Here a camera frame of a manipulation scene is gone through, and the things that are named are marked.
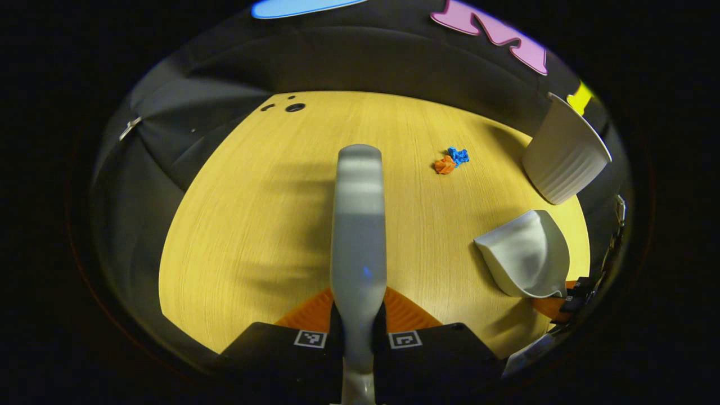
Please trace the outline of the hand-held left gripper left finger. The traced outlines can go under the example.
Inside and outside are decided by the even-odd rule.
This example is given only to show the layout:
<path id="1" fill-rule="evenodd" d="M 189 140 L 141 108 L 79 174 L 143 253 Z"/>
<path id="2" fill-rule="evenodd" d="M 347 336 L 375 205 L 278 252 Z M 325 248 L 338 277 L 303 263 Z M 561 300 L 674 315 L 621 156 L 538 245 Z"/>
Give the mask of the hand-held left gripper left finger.
<path id="1" fill-rule="evenodd" d="M 219 355 L 244 405 L 340 403 L 344 332 L 326 288 L 275 323 L 255 321 Z"/>

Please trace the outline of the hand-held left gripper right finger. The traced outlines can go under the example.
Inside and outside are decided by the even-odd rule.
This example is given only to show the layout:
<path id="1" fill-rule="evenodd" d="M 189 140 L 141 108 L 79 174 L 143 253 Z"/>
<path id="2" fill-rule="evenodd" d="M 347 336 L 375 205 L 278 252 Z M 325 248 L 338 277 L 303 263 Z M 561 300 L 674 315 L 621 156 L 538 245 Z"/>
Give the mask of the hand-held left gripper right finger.
<path id="1" fill-rule="evenodd" d="M 377 405 L 460 405 L 485 397 L 504 363 L 464 323 L 442 323 L 386 289 L 375 321 Z"/>

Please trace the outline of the white dustpan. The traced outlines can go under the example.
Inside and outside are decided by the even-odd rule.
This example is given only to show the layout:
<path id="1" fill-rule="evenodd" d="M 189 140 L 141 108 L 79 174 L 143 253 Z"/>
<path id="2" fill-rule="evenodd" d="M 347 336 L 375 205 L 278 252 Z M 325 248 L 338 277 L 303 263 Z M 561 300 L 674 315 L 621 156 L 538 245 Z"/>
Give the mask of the white dustpan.
<path id="1" fill-rule="evenodd" d="M 497 287 L 517 298 L 565 298 L 569 245 L 546 210 L 529 210 L 473 240 Z"/>

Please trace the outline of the white ribbed garbage bin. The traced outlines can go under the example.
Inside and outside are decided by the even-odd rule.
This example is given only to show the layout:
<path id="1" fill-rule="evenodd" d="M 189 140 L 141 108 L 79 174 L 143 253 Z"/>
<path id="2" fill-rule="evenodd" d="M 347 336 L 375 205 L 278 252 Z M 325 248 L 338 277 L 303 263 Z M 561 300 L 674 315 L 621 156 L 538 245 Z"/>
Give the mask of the white ribbed garbage bin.
<path id="1" fill-rule="evenodd" d="M 548 92 L 550 108 L 520 162 L 533 187 L 552 205 L 576 196 L 612 163 L 601 136 L 558 95 Z"/>

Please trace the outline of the small white broom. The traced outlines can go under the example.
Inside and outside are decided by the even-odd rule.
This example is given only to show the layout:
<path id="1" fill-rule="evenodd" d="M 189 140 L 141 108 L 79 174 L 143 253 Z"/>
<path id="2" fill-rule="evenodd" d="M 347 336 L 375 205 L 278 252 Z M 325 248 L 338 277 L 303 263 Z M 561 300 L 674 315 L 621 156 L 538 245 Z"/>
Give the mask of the small white broom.
<path id="1" fill-rule="evenodd" d="M 337 157 L 331 241 L 331 291 L 344 333 L 341 405 L 376 405 L 373 332 L 387 284 L 381 152 L 345 146 Z"/>

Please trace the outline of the wooden desktop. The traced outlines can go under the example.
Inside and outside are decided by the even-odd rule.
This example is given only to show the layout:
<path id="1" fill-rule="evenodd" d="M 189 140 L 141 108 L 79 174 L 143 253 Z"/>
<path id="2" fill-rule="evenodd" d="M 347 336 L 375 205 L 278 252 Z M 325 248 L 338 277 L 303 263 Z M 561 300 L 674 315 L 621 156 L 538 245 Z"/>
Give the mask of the wooden desktop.
<path id="1" fill-rule="evenodd" d="M 591 268 L 578 199 L 548 204 L 522 170 L 529 141 L 410 97 L 274 94 L 211 154 L 178 206 L 160 260 L 162 314 L 222 352 L 251 323 L 275 323 L 329 287 L 337 156 L 361 143 L 382 156 L 389 287 L 509 356 L 545 333 L 548 319 L 497 287 L 474 238 L 546 210 L 568 242 L 569 278 Z M 437 174 L 448 147 L 470 161 Z"/>

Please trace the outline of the black backdrop cloth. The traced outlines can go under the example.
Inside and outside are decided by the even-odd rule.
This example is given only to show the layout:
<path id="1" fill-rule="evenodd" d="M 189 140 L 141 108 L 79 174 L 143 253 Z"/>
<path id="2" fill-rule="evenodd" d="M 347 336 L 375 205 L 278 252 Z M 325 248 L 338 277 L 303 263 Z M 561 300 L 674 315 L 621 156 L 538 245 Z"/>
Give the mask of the black backdrop cloth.
<path id="1" fill-rule="evenodd" d="M 166 318 L 159 296 L 165 239 L 191 182 L 231 132 L 275 94 L 350 91 L 456 107 L 532 137 L 548 92 L 573 107 L 584 82 L 555 54 L 461 0 L 368 0 L 266 19 L 248 10 L 191 39 L 147 72 L 103 133 L 88 187 L 88 225 L 105 303 L 134 338 L 206 364 L 214 352 Z M 142 117 L 123 141 L 126 124 Z M 627 154 L 609 112 L 583 117 L 613 161 L 570 199 L 583 209 L 598 272 L 629 200 Z"/>

